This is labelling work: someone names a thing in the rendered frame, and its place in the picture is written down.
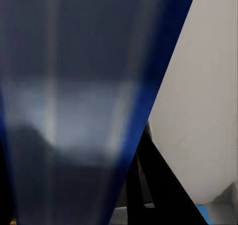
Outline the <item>folder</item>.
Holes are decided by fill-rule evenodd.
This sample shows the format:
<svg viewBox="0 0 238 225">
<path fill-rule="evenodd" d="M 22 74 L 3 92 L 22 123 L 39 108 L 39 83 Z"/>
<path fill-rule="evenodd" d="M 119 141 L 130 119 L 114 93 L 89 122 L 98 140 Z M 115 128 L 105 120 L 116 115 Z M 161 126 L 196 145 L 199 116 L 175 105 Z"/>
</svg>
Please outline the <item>folder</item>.
<svg viewBox="0 0 238 225">
<path fill-rule="evenodd" d="M 17 225 L 108 225 L 193 0 L 0 0 L 0 141 Z"/>
</svg>

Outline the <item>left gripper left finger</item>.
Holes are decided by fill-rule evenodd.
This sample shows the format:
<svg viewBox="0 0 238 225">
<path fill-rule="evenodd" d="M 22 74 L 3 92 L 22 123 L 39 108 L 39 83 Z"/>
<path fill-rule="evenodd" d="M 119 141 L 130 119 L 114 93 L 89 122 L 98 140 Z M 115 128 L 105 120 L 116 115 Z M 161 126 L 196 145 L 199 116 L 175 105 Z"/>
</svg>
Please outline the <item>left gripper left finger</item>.
<svg viewBox="0 0 238 225">
<path fill-rule="evenodd" d="M 0 141 L 0 225 L 10 225 L 13 216 L 14 206 Z"/>
</svg>

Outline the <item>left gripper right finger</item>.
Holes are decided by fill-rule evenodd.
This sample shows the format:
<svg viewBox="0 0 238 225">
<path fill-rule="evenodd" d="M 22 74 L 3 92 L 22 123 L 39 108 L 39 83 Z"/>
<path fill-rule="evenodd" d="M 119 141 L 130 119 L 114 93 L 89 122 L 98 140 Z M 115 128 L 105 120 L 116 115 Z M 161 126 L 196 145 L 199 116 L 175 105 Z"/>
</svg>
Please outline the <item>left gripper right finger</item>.
<svg viewBox="0 0 238 225">
<path fill-rule="evenodd" d="M 154 202 L 154 208 L 144 205 L 136 153 Z M 169 165 L 146 131 L 126 177 L 128 225 L 206 225 Z"/>
</svg>

